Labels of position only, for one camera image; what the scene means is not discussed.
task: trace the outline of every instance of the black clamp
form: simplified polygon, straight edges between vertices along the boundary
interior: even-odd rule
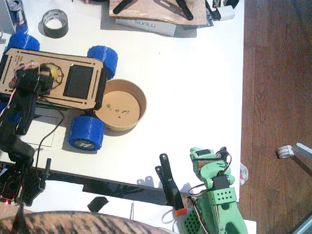
[[[176,216],[185,215],[187,208],[184,208],[180,191],[172,177],[168,156],[161,154],[159,159],[161,166],[155,167],[155,170],[162,183],[167,205],[174,207]]]

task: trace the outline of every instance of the can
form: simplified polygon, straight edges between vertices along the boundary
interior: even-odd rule
[[[10,15],[16,33],[27,33],[28,25],[26,21],[23,3],[21,0],[8,0]]]

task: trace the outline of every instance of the striped fur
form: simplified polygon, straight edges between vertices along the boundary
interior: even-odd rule
[[[55,211],[24,215],[34,234],[166,234],[166,231],[106,214]],[[0,220],[0,234],[10,234],[14,217]]]

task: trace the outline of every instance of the black display screen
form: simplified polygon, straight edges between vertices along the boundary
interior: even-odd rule
[[[64,96],[87,99],[93,67],[71,65],[65,85]]]

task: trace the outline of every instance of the white desk surface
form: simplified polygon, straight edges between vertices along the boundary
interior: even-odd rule
[[[40,153],[39,167],[44,168],[50,157],[51,170],[161,188],[155,166],[160,165],[159,155],[167,153],[174,179],[186,192],[200,183],[193,172],[189,149],[200,147],[216,152],[227,146],[233,156],[231,174],[236,178],[234,186],[239,197],[244,0],[235,8],[234,19],[198,29],[197,37],[190,39],[100,30],[98,3],[23,2],[29,34],[40,42],[41,51],[86,56],[94,45],[109,46],[119,57],[115,78],[134,82],[147,97],[142,121],[122,136],[105,135],[97,154],[84,154],[63,143],[66,127],[68,131],[72,116],[78,115],[67,112],[63,127],[54,133],[52,146]],[[60,39],[43,36],[38,30],[42,15],[54,8],[64,10],[69,20],[69,31]],[[0,45],[0,54],[3,51],[4,45]],[[29,131],[32,135],[38,131],[48,133],[35,123]],[[10,162],[6,153],[0,160]],[[146,180],[148,176],[153,184]]]
[[[102,196],[82,192],[82,185],[46,181],[46,189],[34,200],[33,212],[44,211],[89,211],[87,205],[96,197]],[[165,228],[175,233],[183,233],[181,223],[185,216],[175,217],[171,206],[132,201],[123,198],[105,196],[109,201],[99,211],[101,214],[130,218],[158,228]],[[244,220],[249,234],[256,234],[256,222]]]

